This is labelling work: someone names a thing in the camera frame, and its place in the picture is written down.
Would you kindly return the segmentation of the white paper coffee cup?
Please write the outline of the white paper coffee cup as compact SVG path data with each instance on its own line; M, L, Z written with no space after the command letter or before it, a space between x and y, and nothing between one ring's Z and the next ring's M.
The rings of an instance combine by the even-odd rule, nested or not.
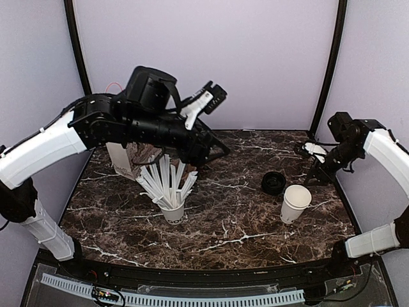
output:
M286 224L292 224L311 204L311 201L312 195L306 187L290 185L284 192L280 215L281 221Z

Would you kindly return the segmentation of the paper cup holding straws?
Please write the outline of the paper cup holding straws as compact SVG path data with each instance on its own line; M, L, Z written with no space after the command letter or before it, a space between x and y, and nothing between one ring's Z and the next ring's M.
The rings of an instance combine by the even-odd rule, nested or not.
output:
M184 220L185 216L185 203L182 203L175 209L165 209L160 206L161 212L166 220L166 222L170 225L178 225L181 224Z

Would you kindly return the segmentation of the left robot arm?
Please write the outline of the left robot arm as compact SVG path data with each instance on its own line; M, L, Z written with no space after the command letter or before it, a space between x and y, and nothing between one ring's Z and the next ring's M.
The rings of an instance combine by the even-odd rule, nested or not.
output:
M21 224L77 279L90 274L79 242L67 235L41 204L33 175L71 155L107 143L174 148L182 162L202 166L221 142L200 119L224 100L225 93L204 91L182 110L152 113L129 99L111 94L88 95L66 107L50 124L10 148L1 149L1 215Z

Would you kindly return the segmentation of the white paper takeout bag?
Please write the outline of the white paper takeout bag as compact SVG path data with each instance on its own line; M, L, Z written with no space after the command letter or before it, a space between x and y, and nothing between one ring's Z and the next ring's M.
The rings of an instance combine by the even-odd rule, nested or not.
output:
M141 164L150 162L161 153L161 149L144 143L129 143L126 148L121 144L107 143L106 148L115 172L133 181L141 173Z

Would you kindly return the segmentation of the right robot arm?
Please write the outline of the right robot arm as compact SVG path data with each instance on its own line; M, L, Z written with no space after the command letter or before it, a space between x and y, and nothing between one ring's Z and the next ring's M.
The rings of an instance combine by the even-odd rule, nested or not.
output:
M336 112L327 125L335 143L331 150L326 144L306 141L300 153L313 157L305 185L332 183L339 170L353 173L352 164L367 156L378 162L397 182L404 193L408 192L408 150L403 147L390 129L375 119L353 119L347 112ZM408 211L392 222L368 232L340 240L334 244L332 258L326 272L338 278L351 266L351 259L367 255L380 255L394 249L408 248Z

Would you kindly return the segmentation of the bundle of straws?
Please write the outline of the bundle of straws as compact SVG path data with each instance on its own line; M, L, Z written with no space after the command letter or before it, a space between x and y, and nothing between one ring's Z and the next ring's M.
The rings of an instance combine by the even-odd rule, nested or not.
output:
M187 165L171 163L170 156L163 155L158 162L149 159L151 164L140 167L136 182L145 190L144 193L161 209L174 210L184 204L192 192L197 180L197 171L186 172Z

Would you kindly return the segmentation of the black plastic cup lids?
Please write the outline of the black plastic cup lids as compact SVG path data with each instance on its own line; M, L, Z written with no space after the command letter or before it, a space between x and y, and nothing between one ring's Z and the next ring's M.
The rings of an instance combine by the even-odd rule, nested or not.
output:
M270 171L263 175L261 181L262 190L272 196L281 194L286 185L286 178L282 173Z

